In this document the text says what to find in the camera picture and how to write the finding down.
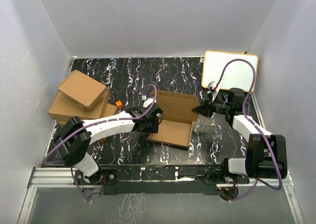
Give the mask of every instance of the floor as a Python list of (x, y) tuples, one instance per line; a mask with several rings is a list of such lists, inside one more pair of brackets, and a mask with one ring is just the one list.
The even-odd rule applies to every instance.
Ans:
[[(240, 187), (244, 193), (249, 187)], [(29, 224), (294, 224), (285, 192), (260, 186), (232, 204), (202, 194), (121, 194), (83, 202), (75, 188), (38, 189)]]
[[(124, 108), (129, 108), (139, 105), (141, 92), (149, 83), (160, 90), (195, 94), (202, 102), (207, 93), (200, 85), (202, 66), (202, 57), (101, 58), (75, 59), (72, 70), (104, 83), (111, 91), (109, 103), (121, 100)], [(251, 99), (246, 110), (258, 122)], [(229, 127), (224, 116), (214, 115), (209, 119), (199, 117), (194, 123), (189, 150), (149, 142), (144, 134), (130, 133), (108, 137), (105, 143), (96, 142), (88, 153), (100, 165), (208, 165), (220, 163), (226, 157), (244, 157), (246, 147), (247, 143)], [(100, 199), (94, 195), (95, 205), (83, 202), (79, 191), (72, 187), (38, 188), (28, 223), (296, 223), (287, 193), (266, 186), (258, 186), (247, 198), (233, 203), (222, 201), (217, 195), (200, 193), (140, 193)], [(243, 194), (250, 187), (239, 184), (238, 189)]]
[[(203, 57), (75, 59), (73, 70), (105, 84), (111, 92), (109, 103), (121, 100), (123, 109), (139, 105), (141, 93), (149, 83), (157, 85), (159, 90), (195, 94), (200, 102), (207, 93), (200, 84)], [(258, 122), (251, 99), (246, 111)], [(129, 133), (108, 137), (105, 143), (96, 142), (88, 153), (100, 165), (207, 165), (221, 163), (224, 158), (244, 157), (246, 147), (246, 141), (227, 124), (224, 115), (214, 115), (200, 116), (194, 122), (189, 150), (149, 142), (147, 134)], [(58, 154), (49, 161), (57, 159)]]

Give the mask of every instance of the stacked cardboard boxes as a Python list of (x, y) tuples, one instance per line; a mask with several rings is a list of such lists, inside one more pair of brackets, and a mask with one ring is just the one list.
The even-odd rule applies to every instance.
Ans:
[(116, 106), (108, 104), (110, 98), (108, 88), (77, 70), (57, 89), (58, 92), (48, 113), (61, 127), (75, 116), (81, 120), (89, 120), (118, 113)]

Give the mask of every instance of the whiteboard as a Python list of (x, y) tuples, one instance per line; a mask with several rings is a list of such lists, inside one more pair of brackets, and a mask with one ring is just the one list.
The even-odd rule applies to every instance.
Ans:
[[(258, 56), (254, 54), (242, 54), (236, 52), (218, 52), (206, 51), (204, 56), (204, 65), (202, 73), (202, 87), (207, 88), (211, 81), (218, 82), (225, 65), (233, 59), (245, 59), (255, 68), (257, 74)], [(230, 88), (240, 88), (246, 92), (249, 91), (252, 82), (252, 69), (241, 61), (232, 62), (225, 70), (220, 83), (222, 90)]]

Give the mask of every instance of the whiteboard frame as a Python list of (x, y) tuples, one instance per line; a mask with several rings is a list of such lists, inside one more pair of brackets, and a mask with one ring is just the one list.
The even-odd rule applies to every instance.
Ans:
[[(206, 59), (206, 54), (208, 52), (220, 52), (220, 53), (228, 53), (228, 54), (237, 54), (237, 55), (249, 55), (249, 56), (256, 56), (257, 57), (257, 65), (256, 65), (256, 70), (255, 70), (255, 75), (256, 75), (256, 78), (257, 78), (257, 71), (258, 71), (258, 63), (259, 63), (259, 57), (258, 55), (255, 55), (255, 54), (248, 54), (248, 53), (242, 53), (242, 52), (224, 52), (224, 51), (214, 51), (214, 50), (208, 50), (205, 52), (204, 54), (204, 60), (203, 60), (203, 72), (202, 72), (202, 81), (201, 81), (201, 86), (203, 88), (207, 88), (203, 86), (203, 78), (204, 78), (204, 64), (205, 64), (205, 59)], [(251, 92), (254, 92), (255, 90), (255, 87), (256, 87), (256, 81), (255, 81), (255, 84), (253, 85), (253, 89)], [(230, 88), (221, 88), (221, 90), (229, 90)]]

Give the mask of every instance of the cardboard box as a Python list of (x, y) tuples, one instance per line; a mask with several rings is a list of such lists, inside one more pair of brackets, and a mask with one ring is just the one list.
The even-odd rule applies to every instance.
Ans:
[(64, 93), (58, 91), (48, 111), (52, 119), (66, 122), (71, 117), (78, 116), (80, 119), (98, 119), (105, 113), (110, 98), (110, 92), (106, 89), (101, 100), (91, 110), (81, 108), (78, 103), (70, 99)]
[[(118, 112), (119, 111), (118, 108), (116, 106), (114, 106), (114, 105), (108, 104), (107, 106), (105, 106), (105, 108), (106, 109), (105, 109), (105, 111), (103, 113), (103, 116), (101, 118), (109, 117), (109, 116), (116, 115), (116, 114), (119, 113)], [(62, 122), (62, 121), (57, 121), (57, 123), (59, 124), (59, 126), (61, 128), (66, 124), (66, 122)], [(103, 138), (103, 139), (100, 139), (99, 142), (104, 143), (105, 140), (106, 140), (106, 138)]]
[(88, 110), (92, 109), (107, 91), (105, 85), (78, 70), (74, 70), (57, 89)]
[(193, 121), (198, 120), (198, 113), (192, 112), (199, 105), (198, 97), (158, 90), (157, 105), (163, 118), (158, 133), (150, 134), (149, 141), (189, 148)]

